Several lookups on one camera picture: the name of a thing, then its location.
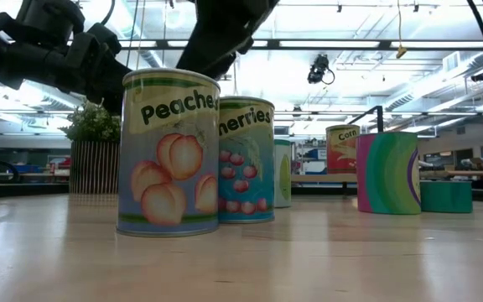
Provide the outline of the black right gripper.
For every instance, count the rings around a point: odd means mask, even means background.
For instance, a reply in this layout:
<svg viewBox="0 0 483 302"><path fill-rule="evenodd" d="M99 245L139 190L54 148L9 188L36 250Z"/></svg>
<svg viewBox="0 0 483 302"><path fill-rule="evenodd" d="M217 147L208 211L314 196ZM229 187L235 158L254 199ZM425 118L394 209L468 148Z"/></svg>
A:
<svg viewBox="0 0 483 302"><path fill-rule="evenodd" d="M246 53L279 0L195 0L195 28L176 65L219 80Z"/></svg>

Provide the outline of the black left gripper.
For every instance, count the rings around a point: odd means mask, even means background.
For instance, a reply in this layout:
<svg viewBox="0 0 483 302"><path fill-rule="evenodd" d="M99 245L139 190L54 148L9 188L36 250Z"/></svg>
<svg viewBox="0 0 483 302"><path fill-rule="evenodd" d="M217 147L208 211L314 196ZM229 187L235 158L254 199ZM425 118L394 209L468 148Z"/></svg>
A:
<svg viewBox="0 0 483 302"><path fill-rule="evenodd" d="M65 54L57 87L75 92L102 105L111 114L122 112L123 77L131 70L116 60L120 52L117 35L101 23L79 33Z"/></svg>

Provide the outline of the teal cherries tin can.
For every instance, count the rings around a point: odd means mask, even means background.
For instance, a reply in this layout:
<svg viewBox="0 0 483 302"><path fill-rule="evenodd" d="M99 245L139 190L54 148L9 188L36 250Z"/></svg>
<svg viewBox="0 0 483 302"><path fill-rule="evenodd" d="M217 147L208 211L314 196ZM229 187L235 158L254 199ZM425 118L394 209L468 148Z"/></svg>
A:
<svg viewBox="0 0 483 302"><path fill-rule="evenodd" d="M219 222L274 219L274 105L225 96L219 117Z"/></svg>

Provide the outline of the pale green tin can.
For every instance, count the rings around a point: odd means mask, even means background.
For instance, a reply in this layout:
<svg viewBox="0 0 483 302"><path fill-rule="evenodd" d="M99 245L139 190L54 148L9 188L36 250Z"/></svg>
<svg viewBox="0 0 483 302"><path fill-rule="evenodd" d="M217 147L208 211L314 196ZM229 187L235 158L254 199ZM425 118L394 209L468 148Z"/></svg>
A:
<svg viewBox="0 0 483 302"><path fill-rule="evenodd" d="M274 140L274 206L291 206L291 144L288 140Z"/></svg>

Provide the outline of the orange corn tin can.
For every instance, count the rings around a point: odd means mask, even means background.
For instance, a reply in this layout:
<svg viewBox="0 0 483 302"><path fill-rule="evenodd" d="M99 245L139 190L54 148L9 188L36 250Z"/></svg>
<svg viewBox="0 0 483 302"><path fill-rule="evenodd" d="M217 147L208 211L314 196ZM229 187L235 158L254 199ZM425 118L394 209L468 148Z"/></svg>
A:
<svg viewBox="0 0 483 302"><path fill-rule="evenodd" d="M328 174L356 173L356 138L361 130L356 125L336 125L326 131L326 165Z"/></svg>

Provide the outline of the artificial plant in striped pot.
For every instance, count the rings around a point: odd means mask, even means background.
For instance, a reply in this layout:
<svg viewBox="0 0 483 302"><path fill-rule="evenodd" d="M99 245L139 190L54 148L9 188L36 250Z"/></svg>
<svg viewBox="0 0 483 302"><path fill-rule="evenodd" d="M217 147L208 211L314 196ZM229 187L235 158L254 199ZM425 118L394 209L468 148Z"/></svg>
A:
<svg viewBox="0 0 483 302"><path fill-rule="evenodd" d="M84 102L60 130L71 141L70 193L116 194L121 118L93 102Z"/></svg>

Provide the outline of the blue peaches tin can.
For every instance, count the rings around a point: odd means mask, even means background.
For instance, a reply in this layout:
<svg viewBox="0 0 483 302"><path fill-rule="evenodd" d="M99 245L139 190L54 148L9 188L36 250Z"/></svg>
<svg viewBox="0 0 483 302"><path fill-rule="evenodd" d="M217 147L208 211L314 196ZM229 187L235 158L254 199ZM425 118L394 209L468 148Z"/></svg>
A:
<svg viewBox="0 0 483 302"><path fill-rule="evenodd" d="M220 87L193 71L123 79L117 231L183 237L218 226Z"/></svg>

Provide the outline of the pink green striped tin can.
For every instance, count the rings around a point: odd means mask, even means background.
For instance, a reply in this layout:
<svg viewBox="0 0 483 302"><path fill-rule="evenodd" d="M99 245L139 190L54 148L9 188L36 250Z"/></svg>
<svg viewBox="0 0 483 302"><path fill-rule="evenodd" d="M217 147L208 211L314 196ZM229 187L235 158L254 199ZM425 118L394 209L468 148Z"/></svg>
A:
<svg viewBox="0 0 483 302"><path fill-rule="evenodd" d="M357 137L356 181L359 211L420 214L417 135L388 132Z"/></svg>

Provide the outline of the short teal tin can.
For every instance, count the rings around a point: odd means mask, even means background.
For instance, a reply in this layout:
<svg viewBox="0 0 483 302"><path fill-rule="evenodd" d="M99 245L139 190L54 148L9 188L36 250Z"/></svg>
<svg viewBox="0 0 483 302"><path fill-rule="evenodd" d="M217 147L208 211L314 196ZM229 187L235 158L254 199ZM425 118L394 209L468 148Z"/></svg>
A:
<svg viewBox="0 0 483 302"><path fill-rule="evenodd" d="M471 213L472 188L465 181L421 181L421 210L441 213Z"/></svg>

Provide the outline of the wooden background table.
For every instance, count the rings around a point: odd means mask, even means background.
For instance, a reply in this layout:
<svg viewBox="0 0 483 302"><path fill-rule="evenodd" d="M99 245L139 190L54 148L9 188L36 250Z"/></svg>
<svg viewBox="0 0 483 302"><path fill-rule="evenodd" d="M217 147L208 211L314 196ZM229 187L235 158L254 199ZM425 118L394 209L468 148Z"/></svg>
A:
<svg viewBox="0 0 483 302"><path fill-rule="evenodd" d="M480 170L421 170L422 180L469 181L474 190L483 190L483 171Z"/></svg>

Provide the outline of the black overhead frame beam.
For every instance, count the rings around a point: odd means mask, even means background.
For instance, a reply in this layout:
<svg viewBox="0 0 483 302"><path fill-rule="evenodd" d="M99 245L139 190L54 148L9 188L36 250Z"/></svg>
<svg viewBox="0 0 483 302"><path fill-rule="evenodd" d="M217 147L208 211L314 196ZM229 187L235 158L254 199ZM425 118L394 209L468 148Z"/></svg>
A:
<svg viewBox="0 0 483 302"><path fill-rule="evenodd" d="M123 49L183 49L188 44L181 39L121 40ZM380 50L394 51L402 46L411 51L483 51L483 40L403 40L391 39L256 39L251 49L270 50Z"/></svg>

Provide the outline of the black aluminium table frame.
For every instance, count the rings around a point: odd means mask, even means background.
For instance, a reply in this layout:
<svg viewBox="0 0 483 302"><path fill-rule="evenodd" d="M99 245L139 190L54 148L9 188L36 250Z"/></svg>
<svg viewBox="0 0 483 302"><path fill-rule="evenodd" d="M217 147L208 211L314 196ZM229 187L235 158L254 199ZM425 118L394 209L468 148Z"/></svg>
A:
<svg viewBox="0 0 483 302"><path fill-rule="evenodd" d="M0 197L16 197L27 195L67 194L67 184L3 184L0 185ZM294 187L292 195L355 195L356 188L346 189L333 187ZM474 201L483 201L483 190L472 190Z"/></svg>

